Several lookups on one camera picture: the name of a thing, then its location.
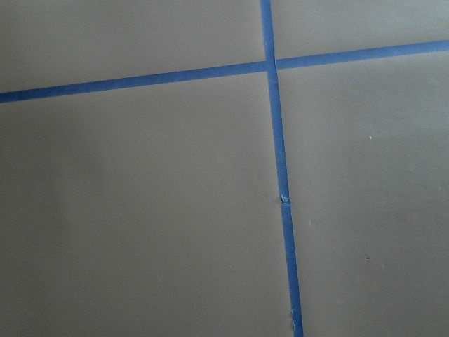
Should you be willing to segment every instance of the gray surface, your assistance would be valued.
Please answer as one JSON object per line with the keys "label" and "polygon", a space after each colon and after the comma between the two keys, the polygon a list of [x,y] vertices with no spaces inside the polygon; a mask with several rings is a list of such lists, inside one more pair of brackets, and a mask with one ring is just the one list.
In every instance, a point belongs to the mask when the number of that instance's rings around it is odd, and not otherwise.
{"label": "gray surface", "polygon": [[264,60],[259,6],[0,1],[0,92]]}
{"label": "gray surface", "polygon": [[292,336],[266,83],[0,105],[0,336]]}
{"label": "gray surface", "polygon": [[449,335],[449,53],[279,74],[307,337]]}
{"label": "gray surface", "polygon": [[276,57],[449,39],[446,0],[273,0]]}

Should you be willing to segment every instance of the blue tape strip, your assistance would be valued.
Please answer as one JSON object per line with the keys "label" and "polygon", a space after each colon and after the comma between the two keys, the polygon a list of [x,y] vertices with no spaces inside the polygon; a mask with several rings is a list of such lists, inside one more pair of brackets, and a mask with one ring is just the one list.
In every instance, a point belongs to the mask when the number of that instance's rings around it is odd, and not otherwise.
{"label": "blue tape strip", "polygon": [[288,175],[286,163],[286,149],[283,138],[281,99],[279,97],[279,82],[274,55],[274,34],[272,9],[270,0],[260,0],[262,28],[265,44],[265,58],[267,60],[267,77],[269,101],[272,109],[272,123],[274,136],[274,150],[276,154],[276,167],[278,173],[279,194],[282,200],[282,224],[286,248],[288,286],[290,289],[290,303],[292,306],[295,337],[304,335],[302,330],[302,313],[300,302],[300,287],[297,277],[295,240],[293,236],[293,222],[290,209],[288,191]]}
{"label": "blue tape strip", "polygon": [[389,58],[392,56],[434,53],[437,51],[449,51],[449,40],[362,49],[358,51],[343,51],[340,53],[300,56],[297,58],[283,58],[276,61],[276,67],[278,69],[311,67],[314,65],[327,65],[331,63],[368,60],[372,58]]}
{"label": "blue tape strip", "polygon": [[75,95],[79,93],[92,93],[95,91],[106,91],[114,89],[132,88],[136,86],[151,86],[154,84],[191,81],[194,79],[208,79],[212,77],[224,77],[231,75],[249,74],[253,72],[264,72],[267,69],[266,62],[243,63],[240,65],[225,65],[181,72],[168,72],[165,74],[144,75],[126,77],[123,79],[108,79],[80,84],[68,84],[65,86],[51,86],[48,88],[37,88],[9,93],[0,93],[0,103],[14,102],[19,100],[33,100],[64,95]]}

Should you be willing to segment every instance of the floor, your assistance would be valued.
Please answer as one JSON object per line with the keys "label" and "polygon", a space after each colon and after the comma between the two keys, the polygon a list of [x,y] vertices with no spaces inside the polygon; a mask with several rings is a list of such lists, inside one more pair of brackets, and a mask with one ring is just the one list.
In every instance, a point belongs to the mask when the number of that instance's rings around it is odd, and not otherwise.
{"label": "floor", "polygon": [[447,336],[445,5],[0,4],[0,334]]}

